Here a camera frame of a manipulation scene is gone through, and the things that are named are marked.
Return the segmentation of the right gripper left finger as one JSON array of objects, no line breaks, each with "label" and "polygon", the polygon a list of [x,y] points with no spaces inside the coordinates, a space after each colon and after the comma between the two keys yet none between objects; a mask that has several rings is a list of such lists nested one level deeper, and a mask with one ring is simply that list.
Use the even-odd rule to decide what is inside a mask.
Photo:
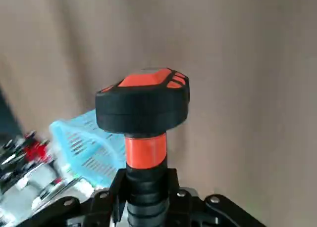
[{"label": "right gripper left finger", "polygon": [[125,169],[116,173],[110,188],[84,202],[63,197],[23,222],[25,227],[114,227],[121,221],[126,201]]}]

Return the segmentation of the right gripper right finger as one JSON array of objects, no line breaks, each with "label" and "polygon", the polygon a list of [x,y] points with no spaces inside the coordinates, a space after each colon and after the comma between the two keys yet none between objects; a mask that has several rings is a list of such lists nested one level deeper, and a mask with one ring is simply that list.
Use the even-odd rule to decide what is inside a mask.
[{"label": "right gripper right finger", "polygon": [[176,169],[168,169],[167,227],[261,227],[263,224],[220,194],[201,200],[179,186]]}]

